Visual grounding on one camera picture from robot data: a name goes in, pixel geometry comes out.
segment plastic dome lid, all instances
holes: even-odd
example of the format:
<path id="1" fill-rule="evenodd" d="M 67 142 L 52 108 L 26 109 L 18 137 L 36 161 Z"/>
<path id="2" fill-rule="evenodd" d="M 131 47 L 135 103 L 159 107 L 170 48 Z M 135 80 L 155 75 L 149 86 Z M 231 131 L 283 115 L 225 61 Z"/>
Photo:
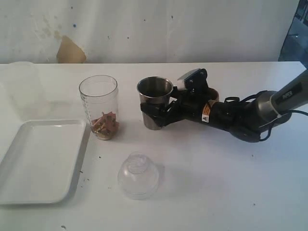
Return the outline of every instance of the plastic dome lid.
<path id="1" fill-rule="evenodd" d="M 133 152 L 122 164 L 117 177 L 124 194 L 134 200 L 143 200 L 158 187 L 159 172 L 150 158 Z"/>

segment white table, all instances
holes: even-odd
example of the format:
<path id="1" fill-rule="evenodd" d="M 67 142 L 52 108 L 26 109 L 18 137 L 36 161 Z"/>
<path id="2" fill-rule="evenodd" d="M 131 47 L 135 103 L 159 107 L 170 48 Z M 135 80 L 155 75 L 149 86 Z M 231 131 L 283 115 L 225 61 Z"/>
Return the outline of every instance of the white table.
<path id="1" fill-rule="evenodd" d="M 151 131 L 143 125 L 136 91 L 144 77 L 175 83 L 200 67 L 207 69 L 208 83 L 221 100 L 243 98 L 279 90 L 304 70 L 299 62 L 37 67 L 49 100 L 56 101 L 50 118 L 85 119 L 79 83 L 95 74 L 115 77 L 121 130 L 111 141 L 91 134 L 72 199 L 53 206 L 1 207 L 1 231 L 308 230 L 307 117 L 293 115 L 268 141 L 255 144 L 191 121 Z M 148 154 L 163 172 L 157 193 L 145 201 L 125 198 L 117 186 L 118 170 L 133 151 Z"/>

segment warning label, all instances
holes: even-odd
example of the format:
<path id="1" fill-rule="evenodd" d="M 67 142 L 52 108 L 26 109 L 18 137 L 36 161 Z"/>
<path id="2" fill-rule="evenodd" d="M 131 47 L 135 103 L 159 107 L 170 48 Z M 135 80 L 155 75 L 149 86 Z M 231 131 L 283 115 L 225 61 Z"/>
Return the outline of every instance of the warning label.
<path id="1" fill-rule="evenodd" d="M 215 100 L 209 100 L 208 103 L 204 106 L 202 111 L 202 122 L 209 123 L 211 108 L 216 103 Z"/>

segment metal cup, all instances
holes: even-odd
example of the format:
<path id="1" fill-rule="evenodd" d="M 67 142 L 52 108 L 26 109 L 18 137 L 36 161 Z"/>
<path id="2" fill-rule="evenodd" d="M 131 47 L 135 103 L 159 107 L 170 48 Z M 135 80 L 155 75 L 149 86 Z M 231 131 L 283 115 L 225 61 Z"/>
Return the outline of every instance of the metal cup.
<path id="1" fill-rule="evenodd" d="M 140 95 L 141 103 L 164 104 L 167 106 L 169 104 L 173 85 L 168 79 L 162 77 L 147 77 L 137 84 L 137 90 Z M 145 113 L 142 114 L 143 123 L 148 129 L 161 129 L 161 127 L 157 126 L 148 115 Z"/>

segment food pieces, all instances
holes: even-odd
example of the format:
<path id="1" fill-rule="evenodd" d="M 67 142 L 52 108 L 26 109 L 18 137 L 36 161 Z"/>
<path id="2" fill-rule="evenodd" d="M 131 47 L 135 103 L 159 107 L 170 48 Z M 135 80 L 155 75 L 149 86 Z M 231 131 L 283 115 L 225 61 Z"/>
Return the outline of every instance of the food pieces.
<path id="1" fill-rule="evenodd" d="M 94 119 L 91 122 L 91 129 L 96 136 L 102 140 L 111 139 L 119 130 L 119 122 L 116 121 L 116 114 L 109 112 L 105 114 L 102 112 L 102 116 L 98 119 Z"/>

